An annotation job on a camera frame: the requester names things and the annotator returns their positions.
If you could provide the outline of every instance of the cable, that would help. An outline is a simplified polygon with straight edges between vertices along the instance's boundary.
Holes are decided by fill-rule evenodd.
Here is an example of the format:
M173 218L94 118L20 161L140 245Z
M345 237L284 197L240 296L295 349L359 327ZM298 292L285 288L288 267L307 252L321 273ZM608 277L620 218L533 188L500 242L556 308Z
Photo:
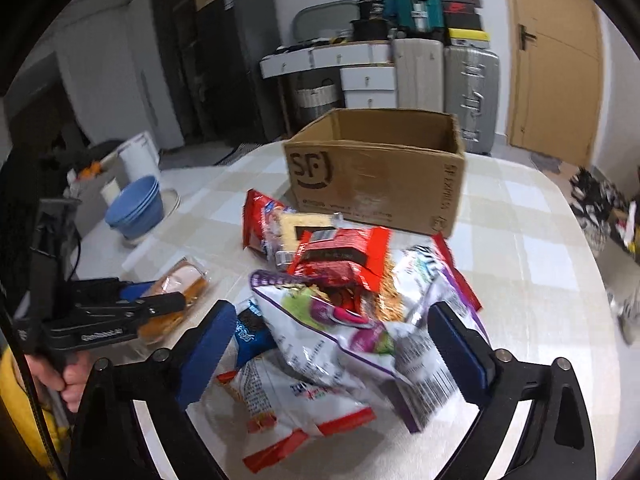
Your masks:
M31 412L33 413L33 418L36 421L36 427L38 428L38 433L40 434L40 439L44 444L44 448L47 451L49 461L58 475L58 478L60 480L66 480L65 469L62 467L62 462L60 462L60 458L56 452L56 447L53 445L51 435L47 429L47 423L44 419L44 413L42 413L42 407L38 402L36 385L33 382L33 377L29 370L27 359L25 359L24 352L22 352L22 349L15 338L14 329L11 326L11 320L6 308L4 307L4 298L1 296L2 295L0 294L0 330L2 331L2 334L14 355L15 362L18 365L18 370L20 370L20 375L24 382L24 389L27 394L27 398L29 399L29 404L31 405Z
M80 231L78 231L78 228L75 228L74 235L76 236L76 241L78 242L78 256L76 257L76 264L74 265L74 270L71 271L71 274L69 275L69 277L67 279L68 282L71 281L71 279L73 278L74 274L76 273L76 270L78 270L78 265L80 264L80 253L81 253L81 248L82 248L82 237L80 236Z

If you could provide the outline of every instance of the cardboard box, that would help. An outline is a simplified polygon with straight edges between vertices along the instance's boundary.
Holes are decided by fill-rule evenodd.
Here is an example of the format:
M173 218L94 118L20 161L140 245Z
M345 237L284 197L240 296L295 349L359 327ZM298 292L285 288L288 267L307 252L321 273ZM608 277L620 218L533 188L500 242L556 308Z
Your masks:
M423 110L332 110L284 143L303 212L423 234L453 231L465 153L456 118Z

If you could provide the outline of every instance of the gray suitcase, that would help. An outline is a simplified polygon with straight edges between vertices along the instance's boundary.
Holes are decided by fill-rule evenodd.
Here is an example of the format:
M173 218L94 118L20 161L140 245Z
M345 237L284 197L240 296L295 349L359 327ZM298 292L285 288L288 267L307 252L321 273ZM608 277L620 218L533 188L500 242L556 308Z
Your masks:
M445 111L458 116L465 147L490 153L498 116L500 62L487 50L468 46L444 49Z

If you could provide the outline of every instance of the stacked bowls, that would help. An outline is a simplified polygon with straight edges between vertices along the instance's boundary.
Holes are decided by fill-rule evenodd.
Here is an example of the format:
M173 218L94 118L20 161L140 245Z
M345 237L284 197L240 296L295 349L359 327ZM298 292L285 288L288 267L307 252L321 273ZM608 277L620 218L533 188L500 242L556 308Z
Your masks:
M164 218L160 184L147 175L129 184L110 205L104 216L109 227L127 239L148 233Z

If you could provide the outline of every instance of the white kettle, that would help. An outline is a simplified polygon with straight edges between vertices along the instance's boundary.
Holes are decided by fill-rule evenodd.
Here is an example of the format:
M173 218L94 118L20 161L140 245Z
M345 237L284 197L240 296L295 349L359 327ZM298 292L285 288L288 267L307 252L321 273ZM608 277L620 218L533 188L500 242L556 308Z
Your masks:
M142 132L123 142L117 149L130 182L153 175L160 182L160 155L149 132Z

